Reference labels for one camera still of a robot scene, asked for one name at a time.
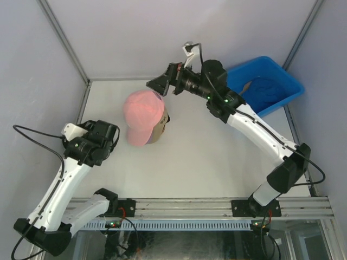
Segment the tan baseball cap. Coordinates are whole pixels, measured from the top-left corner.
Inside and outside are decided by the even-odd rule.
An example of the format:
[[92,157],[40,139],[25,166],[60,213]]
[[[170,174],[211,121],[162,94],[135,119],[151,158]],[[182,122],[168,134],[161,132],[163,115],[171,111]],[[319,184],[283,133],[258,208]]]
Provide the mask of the tan baseball cap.
[[151,136],[149,138],[149,140],[147,141],[147,144],[154,144],[155,142],[157,142],[160,137],[162,136],[162,134],[165,131],[166,128],[166,124],[170,122],[170,116],[169,113],[166,109],[166,107],[164,107],[164,112],[163,115],[160,119],[160,121],[158,122],[158,124],[156,124],[152,130]]

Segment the pink baseball cap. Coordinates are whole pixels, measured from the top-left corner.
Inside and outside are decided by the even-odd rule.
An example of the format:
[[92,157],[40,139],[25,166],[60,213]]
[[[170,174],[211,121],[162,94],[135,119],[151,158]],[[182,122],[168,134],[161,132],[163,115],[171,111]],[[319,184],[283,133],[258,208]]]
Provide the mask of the pink baseball cap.
[[127,124],[127,142],[132,146],[147,145],[152,130],[160,121],[165,103],[152,90],[139,90],[127,97],[123,115]]

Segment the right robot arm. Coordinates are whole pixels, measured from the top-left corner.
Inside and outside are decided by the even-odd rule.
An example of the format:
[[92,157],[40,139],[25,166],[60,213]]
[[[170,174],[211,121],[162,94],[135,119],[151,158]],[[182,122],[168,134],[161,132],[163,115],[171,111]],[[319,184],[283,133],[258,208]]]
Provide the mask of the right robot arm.
[[170,63],[162,75],[146,86],[161,96],[166,96],[173,86],[175,95],[186,90],[206,99],[207,109],[214,117],[243,133],[273,160],[273,171],[248,198],[253,215],[267,212],[268,205],[297,186],[306,172],[310,147],[287,140],[266,124],[241,95],[227,86],[227,72],[220,61],[203,62],[200,73],[193,72],[186,63]]

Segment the purple baseball cap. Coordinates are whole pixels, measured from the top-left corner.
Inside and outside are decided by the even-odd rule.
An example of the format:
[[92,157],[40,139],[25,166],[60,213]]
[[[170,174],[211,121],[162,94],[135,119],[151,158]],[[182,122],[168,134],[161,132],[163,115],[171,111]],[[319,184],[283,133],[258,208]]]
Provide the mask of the purple baseball cap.
[[154,95],[158,98],[158,99],[160,99],[161,101],[163,101],[163,98],[162,98],[162,96],[160,96],[158,93],[156,93],[156,92],[153,92],[154,93]]

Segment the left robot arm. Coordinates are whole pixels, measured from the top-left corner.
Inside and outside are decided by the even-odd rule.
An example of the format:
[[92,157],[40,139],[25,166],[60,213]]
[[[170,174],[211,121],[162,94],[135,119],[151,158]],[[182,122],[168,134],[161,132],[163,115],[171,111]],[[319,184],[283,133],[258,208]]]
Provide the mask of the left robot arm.
[[118,195],[105,188],[94,192],[81,206],[69,212],[66,208],[84,177],[113,152],[119,136],[118,126],[102,120],[65,124],[59,135],[65,151],[58,155],[61,166],[54,180],[33,212],[14,224],[22,239],[58,256],[89,221],[100,215],[117,214]]

